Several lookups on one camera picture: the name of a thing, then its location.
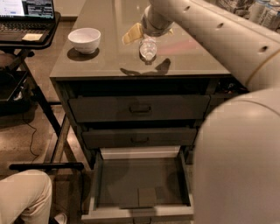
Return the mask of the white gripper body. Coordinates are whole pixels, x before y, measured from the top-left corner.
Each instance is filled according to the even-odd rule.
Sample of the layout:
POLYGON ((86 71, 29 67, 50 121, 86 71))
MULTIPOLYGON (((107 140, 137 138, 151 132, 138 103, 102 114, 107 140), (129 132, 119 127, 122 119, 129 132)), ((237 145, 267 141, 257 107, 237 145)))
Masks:
POLYGON ((158 13, 152 5, 149 5, 141 18, 143 33, 150 37, 165 35, 173 26, 173 22, 158 13))

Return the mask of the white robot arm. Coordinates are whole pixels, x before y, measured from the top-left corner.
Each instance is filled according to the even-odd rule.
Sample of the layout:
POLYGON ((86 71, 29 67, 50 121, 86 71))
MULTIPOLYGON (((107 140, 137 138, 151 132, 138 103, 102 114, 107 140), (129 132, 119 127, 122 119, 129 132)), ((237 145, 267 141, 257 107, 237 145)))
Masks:
POLYGON ((247 90, 203 122, 193 156, 194 224, 280 224, 277 33, 204 0, 149 0, 125 43, 178 24, 247 90))

